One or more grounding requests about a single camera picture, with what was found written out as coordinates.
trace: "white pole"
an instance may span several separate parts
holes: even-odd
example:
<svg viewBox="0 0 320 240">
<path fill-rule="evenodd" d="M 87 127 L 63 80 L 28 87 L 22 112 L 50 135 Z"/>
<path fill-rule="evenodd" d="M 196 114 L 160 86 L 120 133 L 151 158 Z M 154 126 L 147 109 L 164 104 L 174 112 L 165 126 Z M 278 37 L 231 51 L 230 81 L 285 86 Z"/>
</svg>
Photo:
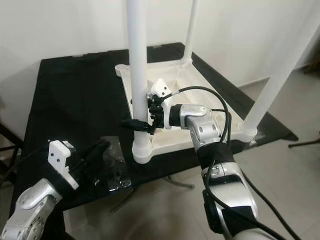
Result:
<svg viewBox="0 0 320 240">
<path fill-rule="evenodd" d="M 191 8 L 191 15 L 189 19 L 189 27 L 188 27 L 188 33 L 186 36 L 186 41 L 185 41 L 185 47 L 184 47 L 184 53 L 183 57 L 181 59 L 181 63 L 188 64 L 192 63 L 192 48 L 193 48 L 193 43 L 195 39 L 195 28 L 196 28 L 196 23 L 197 23 L 197 16 L 199 12 L 199 2 L 200 0 L 193 0 L 192 1 L 192 8 Z"/>
<path fill-rule="evenodd" d="M 275 73 L 270 77 L 244 122 L 239 126 L 239 129 L 245 134 L 252 136 L 252 138 L 257 134 L 258 124 L 266 114 L 268 108 L 276 98 L 281 87 L 285 84 L 308 43 L 317 31 L 320 24 L 319 13 L 320 4 L 318 1 L 315 1 L 304 26 L 300 28 L 296 38 L 292 40 L 293 44 L 285 46 L 287 51 L 284 54 L 278 69 L 276 69 Z"/>
<path fill-rule="evenodd" d="M 147 102 L 147 43 L 144 0 L 127 0 L 127 25 L 133 118 L 148 122 Z M 151 144 L 148 133 L 135 131 L 132 145 L 134 159 L 146 163 L 150 159 Z"/>
</svg>

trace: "white plastic base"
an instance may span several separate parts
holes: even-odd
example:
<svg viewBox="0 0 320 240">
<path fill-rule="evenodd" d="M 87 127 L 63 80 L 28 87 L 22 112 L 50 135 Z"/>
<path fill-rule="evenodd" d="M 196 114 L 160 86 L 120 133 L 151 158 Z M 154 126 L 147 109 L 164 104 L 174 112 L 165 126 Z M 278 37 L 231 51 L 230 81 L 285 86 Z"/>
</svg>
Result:
<svg viewBox="0 0 320 240">
<path fill-rule="evenodd" d="M 130 67 L 128 65 L 119 64 L 115 66 L 115 71 L 116 74 L 122 78 L 126 99 L 132 117 L 133 108 L 130 103 L 132 99 Z M 191 63 L 181 65 L 181 60 L 148 63 L 146 67 L 146 77 L 148 80 L 149 92 L 158 79 L 162 79 L 173 93 L 177 92 L 178 89 L 189 86 L 203 86 L 215 90 Z M 211 109 L 223 108 L 214 95 L 203 90 L 185 91 L 171 97 L 171 105 L 175 104 L 200 104 Z M 232 115 L 231 139 L 250 142 L 254 136 L 241 131 L 238 126 L 243 120 L 229 105 L 228 110 Z M 225 124 L 224 113 L 216 112 L 215 120 L 219 124 L 218 127 L 223 130 Z M 151 142 L 150 151 L 144 151 L 143 156 L 135 149 L 133 143 L 132 152 L 134 159 L 138 163 L 147 163 L 155 155 L 193 148 L 189 130 L 182 130 L 179 127 L 172 127 L 170 130 L 157 129 L 153 136 L 149 136 L 149 139 Z"/>
</svg>

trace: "silver robotic arm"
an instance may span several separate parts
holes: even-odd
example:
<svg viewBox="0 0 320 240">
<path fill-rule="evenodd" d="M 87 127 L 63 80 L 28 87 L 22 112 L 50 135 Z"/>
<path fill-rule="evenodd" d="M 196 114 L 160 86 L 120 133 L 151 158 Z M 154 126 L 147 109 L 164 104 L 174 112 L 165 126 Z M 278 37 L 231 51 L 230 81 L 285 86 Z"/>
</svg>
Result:
<svg viewBox="0 0 320 240">
<path fill-rule="evenodd" d="M 58 173 L 52 182 L 42 178 L 25 190 L 17 199 L 13 215 L 6 222 L 0 240 L 39 240 L 43 234 L 46 220 L 63 197 L 69 197 L 78 189 L 81 179 L 91 181 L 88 166 L 96 164 L 96 155 L 109 146 L 99 141 L 87 152 L 86 160 L 77 153 L 76 148 L 67 141 L 51 141 L 48 149 L 48 163 Z"/>
<path fill-rule="evenodd" d="M 61 199 L 51 183 L 42 178 L 20 195 L 0 240 L 40 239 L 49 214 Z"/>
<path fill-rule="evenodd" d="M 177 104 L 170 109 L 170 125 L 190 130 L 197 152 L 201 175 L 209 174 L 209 191 L 229 207 L 248 218 L 258 220 L 258 208 L 248 184 L 234 161 L 230 148 L 220 143 L 221 131 L 214 120 L 215 112 L 202 105 Z M 234 216 L 217 204 L 207 190 L 203 191 L 204 207 L 210 228 L 226 240 L 273 240 L 250 223 Z"/>
</svg>

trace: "black bracket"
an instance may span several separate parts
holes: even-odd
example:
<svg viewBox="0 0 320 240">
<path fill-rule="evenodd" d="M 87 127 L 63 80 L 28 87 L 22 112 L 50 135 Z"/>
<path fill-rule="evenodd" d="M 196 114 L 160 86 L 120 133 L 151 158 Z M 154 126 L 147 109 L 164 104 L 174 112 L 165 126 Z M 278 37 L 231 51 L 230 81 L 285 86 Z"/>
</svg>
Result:
<svg viewBox="0 0 320 240">
<path fill-rule="evenodd" d="M 126 119 L 121 121 L 120 125 L 126 129 L 132 129 L 139 132 L 147 132 L 151 135 L 155 134 L 157 128 L 163 129 L 164 126 L 164 109 L 161 106 L 164 101 L 163 97 L 153 95 L 152 98 L 148 98 L 148 108 L 150 117 L 153 120 L 152 125 L 145 121 L 137 119 Z"/>
</svg>

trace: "black tablecloth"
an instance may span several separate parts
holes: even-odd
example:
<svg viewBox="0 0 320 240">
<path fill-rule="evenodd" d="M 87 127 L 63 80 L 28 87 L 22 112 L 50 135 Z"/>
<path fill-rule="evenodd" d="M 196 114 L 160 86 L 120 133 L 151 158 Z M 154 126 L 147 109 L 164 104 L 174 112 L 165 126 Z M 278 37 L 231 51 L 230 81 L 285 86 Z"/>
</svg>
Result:
<svg viewBox="0 0 320 240">
<path fill-rule="evenodd" d="M 178 60 L 184 45 L 172 43 L 147 48 L 148 63 Z M 235 87 L 195 54 L 193 65 L 221 94 L 227 103 L 244 119 L 254 101 Z M 77 150 L 83 150 L 101 136 L 118 136 L 133 186 L 150 182 L 198 165 L 193 149 L 154 156 L 147 164 L 137 164 L 131 148 L 133 132 L 119 127 L 130 117 L 125 90 L 115 65 L 129 64 L 128 50 L 66 56 L 41 61 L 38 78 L 24 138 L 26 155 L 50 140 L 68 140 Z M 258 126 L 257 145 L 278 139 L 298 138 L 270 114 Z M 232 142 L 234 153 L 247 146 Z M 23 162 L 18 169 L 11 212 L 23 190 L 46 177 L 55 177 L 47 164 L 47 153 L 39 153 Z M 76 197 L 62 201 L 49 218 L 48 224 L 62 218 L 61 209 L 69 209 L 107 196 L 108 191 L 80 187 Z"/>
</svg>

